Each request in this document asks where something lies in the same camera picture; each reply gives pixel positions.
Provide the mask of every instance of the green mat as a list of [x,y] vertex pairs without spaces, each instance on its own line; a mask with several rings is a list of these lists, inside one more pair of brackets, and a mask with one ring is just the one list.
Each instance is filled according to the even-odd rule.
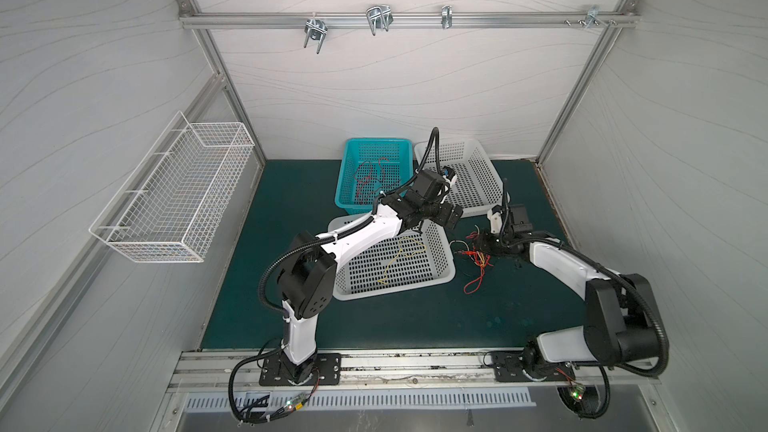
[[[564,238],[533,164],[495,161],[509,180],[512,204],[525,204],[537,230]],[[306,229],[324,232],[346,212],[333,202],[340,161],[272,160],[264,170],[229,271],[203,338],[204,349],[260,348],[282,336],[280,316],[264,308],[256,284],[264,269]],[[464,239],[485,216],[464,218],[448,240]],[[351,301],[334,300],[317,322],[319,348],[521,347],[545,331],[581,325],[580,297],[531,264],[492,259],[479,290],[466,295],[478,267],[456,256],[456,276],[446,284]],[[278,301],[274,278],[267,294]]]

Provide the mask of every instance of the black mounting plate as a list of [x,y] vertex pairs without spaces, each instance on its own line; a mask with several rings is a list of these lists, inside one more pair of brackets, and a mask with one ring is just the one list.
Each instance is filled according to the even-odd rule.
[[[522,352],[495,350],[489,352],[488,356],[491,358],[491,367],[493,367],[494,378],[497,382],[531,382],[531,379],[523,373]],[[561,366],[560,369],[571,377],[574,376],[572,368]],[[565,377],[552,367],[552,372],[541,382],[562,382],[564,380],[566,380]]]
[[[318,354],[315,367],[320,370],[320,385],[339,385],[341,378],[341,354]],[[282,370],[280,355],[271,355],[264,359],[259,385],[273,387],[276,385],[293,385],[288,381],[288,374]],[[310,376],[305,384],[314,385],[316,377]]]

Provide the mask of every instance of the teal plastic basket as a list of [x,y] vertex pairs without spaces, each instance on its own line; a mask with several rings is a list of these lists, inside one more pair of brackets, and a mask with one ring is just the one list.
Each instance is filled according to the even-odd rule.
[[336,205],[348,214],[370,212],[379,191],[389,191],[413,175],[413,148],[406,139],[350,139],[344,147]]

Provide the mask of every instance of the white wire basket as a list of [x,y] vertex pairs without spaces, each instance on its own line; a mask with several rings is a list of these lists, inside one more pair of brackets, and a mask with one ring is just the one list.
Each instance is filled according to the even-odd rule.
[[[424,157],[427,142],[416,144],[416,160]],[[464,207],[463,217],[484,216],[489,208],[502,203],[502,179],[475,139],[440,139],[440,166],[456,171],[458,179],[446,201]],[[427,157],[425,168],[435,170],[435,150]]]
[[[334,218],[328,232],[363,214]],[[456,266],[442,227],[424,221],[422,231],[388,238],[336,271],[333,297],[341,301],[392,294],[453,280]]]
[[178,112],[91,234],[134,262],[202,262],[253,148],[241,122]]

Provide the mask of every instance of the yellow wire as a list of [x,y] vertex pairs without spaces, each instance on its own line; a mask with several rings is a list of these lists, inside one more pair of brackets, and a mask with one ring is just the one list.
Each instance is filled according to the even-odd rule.
[[[404,238],[408,238],[410,240],[413,240],[417,244],[421,245],[422,246],[422,250],[418,250],[418,251],[416,251],[416,252],[414,252],[414,253],[412,253],[410,255],[403,254],[404,250],[402,250],[402,242],[400,242],[400,241],[403,240]],[[415,238],[413,238],[413,237],[411,237],[409,235],[403,235],[400,238],[398,238],[397,239],[397,245],[400,248],[400,250],[398,250],[397,254],[394,257],[392,257],[392,260],[389,261],[389,264],[386,265],[386,268],[384,269],[384,278],[380,278],[379,281],[378,281],[378,282],[380,282],[380,283],[382,283],[384,285],[389,285],[389,282],[386,281],[388,279],[388,277],[389,277],[389,275],[387,274],[387,271],[389,270],[389,266],[392,265],[397,260],[397,258],[400,256],[400,254],[402,254],[402,256],[405,257],[405,258],[411,258],[411,257],[413,257],[416,254],[421,254],[422,252],[427,252],[427,246],[424,245],[424,242],[422,242],[420,240],[416,240]]]

